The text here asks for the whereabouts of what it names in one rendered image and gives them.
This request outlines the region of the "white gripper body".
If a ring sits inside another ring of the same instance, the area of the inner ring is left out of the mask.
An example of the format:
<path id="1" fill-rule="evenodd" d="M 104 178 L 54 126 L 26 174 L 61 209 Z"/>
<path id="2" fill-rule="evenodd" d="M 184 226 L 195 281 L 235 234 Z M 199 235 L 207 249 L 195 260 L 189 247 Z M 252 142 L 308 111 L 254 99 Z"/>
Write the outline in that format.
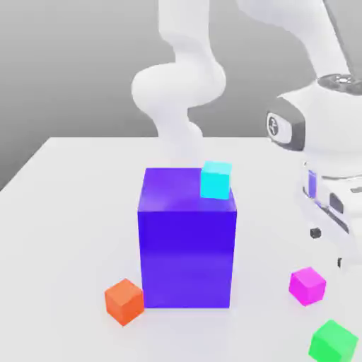
<path id="1" fill-rule="evenodd" d="M 303 213 L 309 236 L 330 241 L 337 247 L 337 266 L 343 272 L 353 266 L 362 266 L 362 216 L 342 216 L 306 193 L 303 193 Z"/>

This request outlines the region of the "small magenta cube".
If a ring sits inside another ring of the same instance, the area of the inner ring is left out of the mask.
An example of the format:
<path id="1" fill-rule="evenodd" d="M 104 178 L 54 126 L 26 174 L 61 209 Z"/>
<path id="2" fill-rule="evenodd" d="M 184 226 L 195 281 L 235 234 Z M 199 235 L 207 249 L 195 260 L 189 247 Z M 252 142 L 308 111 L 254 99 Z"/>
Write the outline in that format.
<path id="1" fill-rule="evenodd" d="M 291 274 L 288 291 L 303 306 L 312 305 L 324 298 L 326 280 L 312 267 Z"/>

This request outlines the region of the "small green cube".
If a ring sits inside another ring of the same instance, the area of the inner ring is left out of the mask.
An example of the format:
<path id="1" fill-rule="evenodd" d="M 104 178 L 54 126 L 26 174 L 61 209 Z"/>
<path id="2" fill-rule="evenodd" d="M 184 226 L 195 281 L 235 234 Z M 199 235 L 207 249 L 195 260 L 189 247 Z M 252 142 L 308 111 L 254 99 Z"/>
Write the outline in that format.
<path id="1" fill-rule="evenodd" d="M 311 339 L 308 355 L 317 362 L 351 362 L 358 337 L 334 320 L 328 320 Z"/>

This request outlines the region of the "small cyan cube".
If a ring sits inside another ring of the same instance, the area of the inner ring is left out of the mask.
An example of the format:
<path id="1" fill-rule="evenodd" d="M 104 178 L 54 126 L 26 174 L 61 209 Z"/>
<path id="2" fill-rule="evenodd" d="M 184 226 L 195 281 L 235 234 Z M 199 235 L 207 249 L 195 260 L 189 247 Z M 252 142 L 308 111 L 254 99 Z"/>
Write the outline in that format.
<path id="1" fill-rule="evenodd" d="M 200 197 L 228 199 L 231 170 L 230 163 L 206 161 L 200 174 Z"/>

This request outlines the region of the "small orange cube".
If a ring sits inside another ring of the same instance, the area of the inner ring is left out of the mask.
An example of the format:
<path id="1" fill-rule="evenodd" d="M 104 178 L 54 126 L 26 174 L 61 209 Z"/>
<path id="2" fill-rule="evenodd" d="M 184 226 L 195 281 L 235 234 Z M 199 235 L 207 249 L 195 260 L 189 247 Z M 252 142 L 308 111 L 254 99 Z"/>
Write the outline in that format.
<path id="1" fill-rule="evenodd" d="M 144 312 L 144 293 L 123 279 L 105 291 L 105 305 L 108 314 L 124 327 Z"/>

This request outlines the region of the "large purple box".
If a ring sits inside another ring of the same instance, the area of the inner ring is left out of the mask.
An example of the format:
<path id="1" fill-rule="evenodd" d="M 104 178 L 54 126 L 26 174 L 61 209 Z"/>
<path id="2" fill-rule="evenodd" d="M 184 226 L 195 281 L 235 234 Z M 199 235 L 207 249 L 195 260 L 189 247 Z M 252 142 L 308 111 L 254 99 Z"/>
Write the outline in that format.
<path id="1" fill-rule="evenodd" d="M 237 207 L 198 168 L 147 168 L 137 210 L 146 308 L 229 308 Z"/>

